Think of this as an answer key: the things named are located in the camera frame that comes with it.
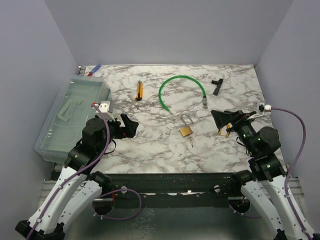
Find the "brass padlock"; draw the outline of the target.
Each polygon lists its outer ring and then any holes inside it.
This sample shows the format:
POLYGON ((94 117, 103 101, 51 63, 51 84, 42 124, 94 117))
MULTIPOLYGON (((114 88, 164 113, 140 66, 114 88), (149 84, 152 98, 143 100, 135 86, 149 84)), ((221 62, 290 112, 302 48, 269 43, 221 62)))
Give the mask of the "brass padlock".
POLYGON ((187 137, 189 135, 191 135, 193 133, 190 125, 188 125, 185 121, 185 117, 187 117, 190 121, 191 124, 194 124, 194 121, 192 120, 192 118, 190 117, 190 115, 188 113, 182 113, 180 116, 180 119, 182 120, 184 127, 182 127, 179 131, 181 133, 181 135, 183 137, 187 137))

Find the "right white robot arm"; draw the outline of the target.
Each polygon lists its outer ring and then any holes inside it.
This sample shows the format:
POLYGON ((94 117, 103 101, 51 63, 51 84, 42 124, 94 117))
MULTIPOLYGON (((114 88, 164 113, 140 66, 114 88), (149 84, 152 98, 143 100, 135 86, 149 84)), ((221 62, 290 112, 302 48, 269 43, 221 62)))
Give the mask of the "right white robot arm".
POLYGON ((285 171, 276 150, 281 147, 279 133, 266 126, 259 131, 252 127, 254 119, 274 110, 268 104, 259 105, 256 111, 211 110, 216 127, 235 132, 249 156, 249 170, 231 175, 230 191, 243 195, 257 210, 275 240, 318 240, 314 231, 299 208, 289 187, 291 171, 285 171))

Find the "green cable lock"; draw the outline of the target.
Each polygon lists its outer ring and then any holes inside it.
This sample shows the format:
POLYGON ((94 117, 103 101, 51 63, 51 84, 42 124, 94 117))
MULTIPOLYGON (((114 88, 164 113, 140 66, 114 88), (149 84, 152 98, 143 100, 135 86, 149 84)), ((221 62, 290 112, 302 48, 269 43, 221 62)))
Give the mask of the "green cable lock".
POLYGON ((182 80, 188 80, 188 81, 192 81, 194 84, 196 84, 199 88, 200 91, 202 93, 202 105, 204 109, 208 109, 208 101, 207 101, 207 94, 206 94, 206 90, 203 87, 203 85, 196 80, 195 78, 191 77, 191 76, 187 76, 187 75, 175 75, 172 76, 170 78, 168 78, 167 80, 165 80, 160 88, 158 89, 158 100, 160 105, 162 106, 162 108, 164 110, 166 110, 170 115, 173 115, 174 113, 171 111, 171 109, 165 104, 165 101, 163 100, 163 90, 164 88, 167 87, 167 85, 169 84, 170 87, 175 87, 177 88, 177 90, 170 90, 172 93, 177 93, 178 90, 184 90, 183 87, 181 87, 179 84, 173 84, 171 82, 174 82, 177 79, 182 79, 182 80))

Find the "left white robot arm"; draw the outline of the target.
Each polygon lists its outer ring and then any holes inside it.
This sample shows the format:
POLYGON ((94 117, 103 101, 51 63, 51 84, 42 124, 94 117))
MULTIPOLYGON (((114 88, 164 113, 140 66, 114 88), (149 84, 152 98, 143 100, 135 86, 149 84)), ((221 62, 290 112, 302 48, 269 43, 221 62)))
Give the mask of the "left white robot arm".
POLYGON ((86 122, 50 193, 29 219, 17 223, 16 232, 27 240, 63 240, 71 223, 95 198, 110 194, 111 179, 92 169, 113 139, 136 135, 138 122, 124 113, 120 116, 121 122, 98 116, 86 122))

